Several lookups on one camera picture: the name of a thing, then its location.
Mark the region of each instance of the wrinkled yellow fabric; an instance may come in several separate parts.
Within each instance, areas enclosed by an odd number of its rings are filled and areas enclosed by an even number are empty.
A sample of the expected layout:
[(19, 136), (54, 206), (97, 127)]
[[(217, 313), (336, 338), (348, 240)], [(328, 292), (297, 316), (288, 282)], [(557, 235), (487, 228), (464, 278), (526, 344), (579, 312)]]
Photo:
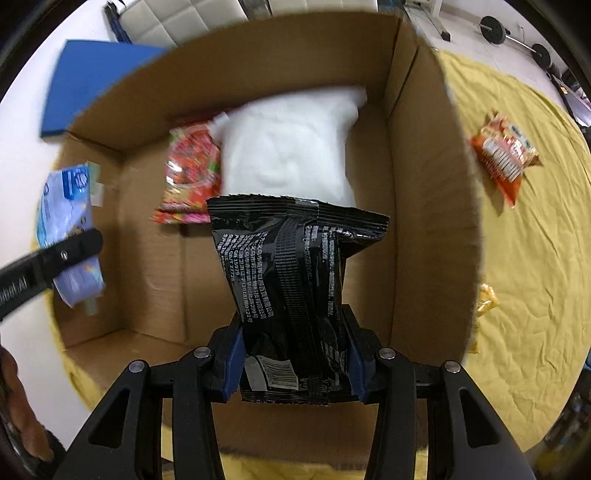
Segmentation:
[[(501, 303), (480, 318), (480, 353), (468, 354), (464, 361), (525, 450), (539, 442), (557, 418), (591, 345), (591, 156), (574, 122), (544, 95), (465, 57), (443, 51), (439, 56), (466, 139), (495, 108), (525, 132), (544, 164), (527, 169), (514, 210), (503, 205), (486, 174), (479, 184), (484, 271)], [(65, 354), (51, 294), (46, 299), (66, 373), (92, 409), (104, 392)], [(171, 440), (170, 429), (163, 427), (162, 454), (167, 459), (172, 459)], [(364, 476), (328, 465), (234, 455), (222, 455), (222, 463), (228, 480)], [(423, 450), (417, 453), (415, 479), (426, 479), (426, 471)]]

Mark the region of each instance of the open cardboard box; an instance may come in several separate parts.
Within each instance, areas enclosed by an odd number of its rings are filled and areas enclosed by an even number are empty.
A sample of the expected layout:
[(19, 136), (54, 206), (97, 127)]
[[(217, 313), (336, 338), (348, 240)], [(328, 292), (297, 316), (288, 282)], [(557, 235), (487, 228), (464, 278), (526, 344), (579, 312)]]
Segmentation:
[[(98, 313), (54, 296), (65, 355), (106, 390), (126, 365), (175, 361), (208, 342), (235, 306), (209, 225), (150, 221), (165, 187), (170, 120), (188, 112), (327, 85), (362, 85), (347, 176), (360, 208), (390, 215), (381, 242), (348, 261), (343, 301), (413, 361), (460, 361), (480, 263), (473, 164), (431, 48), (393, 15), (275, 17), (219, 30), (130, 75), (81, 114), (59, 167), (101, 165), (106, 281)], [(76, 373), (70, 372), (80, 387)], [(376, 408), (214, 405), (223, 451), (364, 465)]]

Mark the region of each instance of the white package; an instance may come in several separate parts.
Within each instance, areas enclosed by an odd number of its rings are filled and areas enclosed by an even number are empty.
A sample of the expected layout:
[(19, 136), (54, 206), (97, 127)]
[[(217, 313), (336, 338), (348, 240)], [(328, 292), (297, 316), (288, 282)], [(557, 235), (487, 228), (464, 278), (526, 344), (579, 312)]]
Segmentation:
[(367, 100), (331, 87), (256, 100), (217, 119), (222, 195), (262, 194), (355, 206), (345, 141)]

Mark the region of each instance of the blue board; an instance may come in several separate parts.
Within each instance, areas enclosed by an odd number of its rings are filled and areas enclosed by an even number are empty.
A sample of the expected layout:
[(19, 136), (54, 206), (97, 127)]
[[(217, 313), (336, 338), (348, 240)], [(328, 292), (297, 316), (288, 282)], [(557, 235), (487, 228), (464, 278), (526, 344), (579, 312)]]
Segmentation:
[(163, 48), (130, 43), (68, 40), (47, 94), (41, 136), (66, 131), (101, 93), (164, 52)]

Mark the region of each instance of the human hand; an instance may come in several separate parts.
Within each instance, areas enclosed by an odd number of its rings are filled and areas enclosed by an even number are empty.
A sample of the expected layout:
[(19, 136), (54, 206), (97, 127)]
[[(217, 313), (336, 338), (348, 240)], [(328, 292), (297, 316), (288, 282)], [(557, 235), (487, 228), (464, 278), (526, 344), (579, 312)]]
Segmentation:
[(49, 445), (45, 429), (38, 422), (27, 400), (25, 389), (18, 379), (17, 362), (2, 347), (0, 347), (0, 367), (8, 389), (8, 414), (12, 424), (20, 432), (23, 447), (30, 455), (44, 462), (51, 462), (54, 453)]

